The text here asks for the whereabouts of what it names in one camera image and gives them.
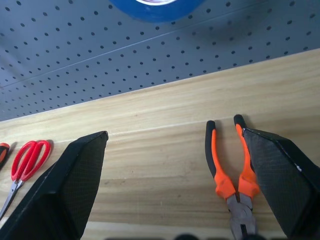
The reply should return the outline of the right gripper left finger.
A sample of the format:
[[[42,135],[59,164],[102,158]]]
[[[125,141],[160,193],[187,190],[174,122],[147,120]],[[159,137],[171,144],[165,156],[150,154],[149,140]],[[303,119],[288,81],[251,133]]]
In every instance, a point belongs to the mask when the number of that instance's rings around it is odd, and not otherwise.
[[[79,240],[99,189],[107,131],[71,142],[0,229],[2,240]]]

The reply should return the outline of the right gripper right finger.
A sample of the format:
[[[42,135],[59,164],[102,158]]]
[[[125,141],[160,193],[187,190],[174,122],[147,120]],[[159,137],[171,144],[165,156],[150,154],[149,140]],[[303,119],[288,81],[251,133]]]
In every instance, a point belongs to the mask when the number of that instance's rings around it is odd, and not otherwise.
[[[290,139],[246,128],[258,185],[288,238],[320,238],[320,168]]]

